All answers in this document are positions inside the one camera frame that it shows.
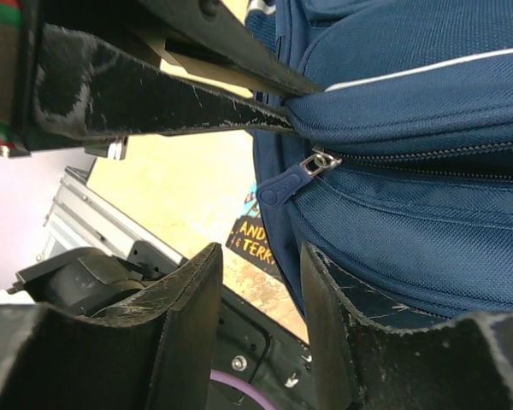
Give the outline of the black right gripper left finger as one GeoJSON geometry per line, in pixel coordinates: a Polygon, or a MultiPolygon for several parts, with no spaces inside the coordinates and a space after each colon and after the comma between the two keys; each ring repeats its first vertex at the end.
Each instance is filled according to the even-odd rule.
{"type": "Polygon", "coordinates": [[[0,304],[0,409],[203,409],[221,309],[212,243],[168,274],[79,248],[16,273],[0,304]]]}

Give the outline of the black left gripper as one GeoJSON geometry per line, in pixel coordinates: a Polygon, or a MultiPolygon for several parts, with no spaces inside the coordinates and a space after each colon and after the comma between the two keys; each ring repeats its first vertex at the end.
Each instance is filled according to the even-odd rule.
{"type": "Polygon", "coordinates": [[[0,1],[0,156],[82,148],[87,154],[122,160],[127,137],[81,143],[39,130],[30,118],[42,1],[0,1]]]}

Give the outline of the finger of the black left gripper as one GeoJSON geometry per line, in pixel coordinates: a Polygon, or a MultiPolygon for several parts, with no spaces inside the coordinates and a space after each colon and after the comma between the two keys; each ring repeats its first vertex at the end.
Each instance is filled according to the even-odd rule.
{"type": "Polygon", "coordinates": [[[322,88],[288,67],[221,1],[139,1],[144,27],[188,73],[282,97],[322,88]]]}
{"type": "Polygon", "coordinates": [[[72,139],[293,130],[276,108],[171,76],[101,38],[49,24],[41,32],[32,115],[39,128],[72,139]]]}

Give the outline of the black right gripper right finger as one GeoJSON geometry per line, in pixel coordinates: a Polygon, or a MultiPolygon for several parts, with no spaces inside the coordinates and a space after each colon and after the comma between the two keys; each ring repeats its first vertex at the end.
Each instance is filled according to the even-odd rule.
{"type": "Polygon", "coordinates": [[[305,319],[321,409],[513,409],[513,313],[427,315],[305,243],[305,319]]]}

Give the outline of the navy blue backpack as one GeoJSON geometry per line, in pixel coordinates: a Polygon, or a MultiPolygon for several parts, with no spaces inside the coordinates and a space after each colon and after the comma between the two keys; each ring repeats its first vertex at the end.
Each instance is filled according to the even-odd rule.
{"type": "Polygon", "coordinates": [[[271,252],[303,243],[404,307],[513,312],[513,1],[252,1],[247,28],[316,83],[255,132],[271,252]]]}

